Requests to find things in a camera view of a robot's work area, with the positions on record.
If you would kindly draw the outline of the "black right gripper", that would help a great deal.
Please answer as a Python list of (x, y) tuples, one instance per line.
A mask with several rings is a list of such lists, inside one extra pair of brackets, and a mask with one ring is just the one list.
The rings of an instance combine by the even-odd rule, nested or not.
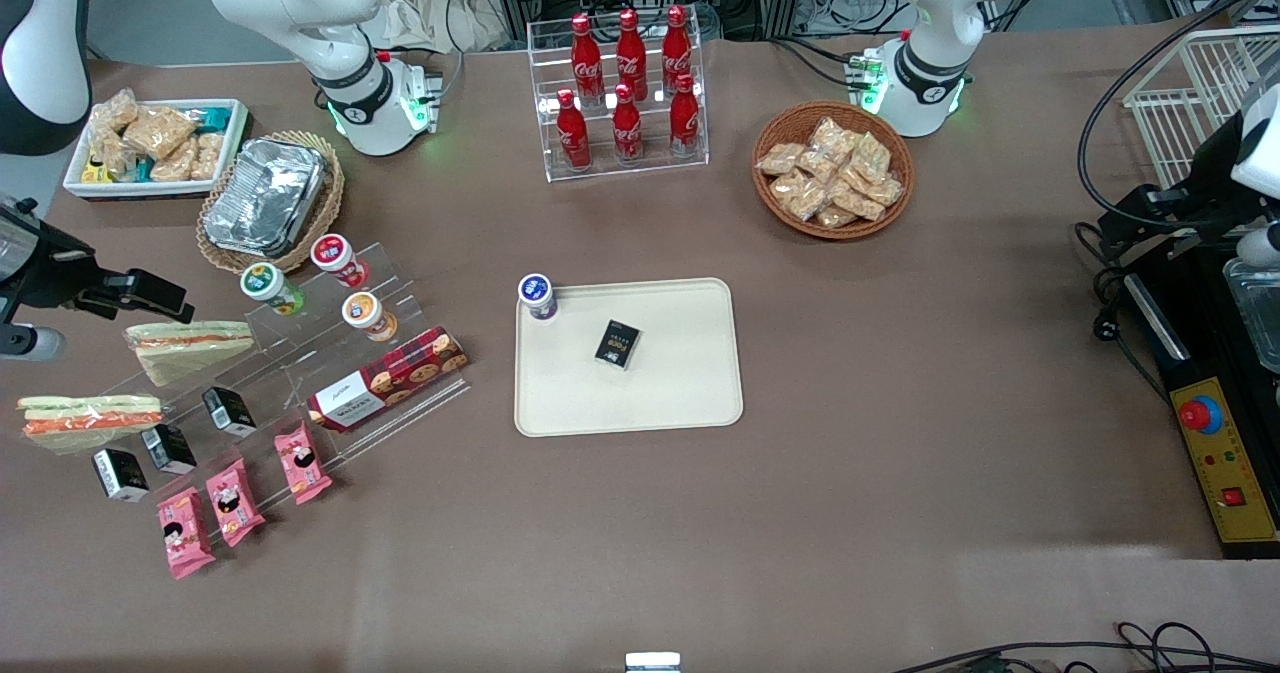
[(122, 310), (137, 310), (182, 325), (195, 319), (184, 287), (143, 269), (102, 276), (96, 249), (42, 223), (35, 209), (36, 200), (3, 200), (3, 313), (67, 308), (116, 319)]

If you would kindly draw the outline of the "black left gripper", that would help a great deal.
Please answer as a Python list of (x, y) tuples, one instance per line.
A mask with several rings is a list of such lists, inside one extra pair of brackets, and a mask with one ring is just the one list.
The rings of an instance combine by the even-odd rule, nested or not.
[(1124, 257), (1139, 244), (1165, 237), (1196, 237), (1204, 244), (1217, 243), (1234, 228), (1248, 225), (1265, 214), (1265, 194), (1240, 186), (1231, 178), (1224, 180), (1187, 182), (1184, 186), (1135, 187), (1139, 212), (1151, 218), (1185, 218), (1185, 226), (1153, 225), (1103, 212), (1097, 221), (1098, 249), (1102, 257)]

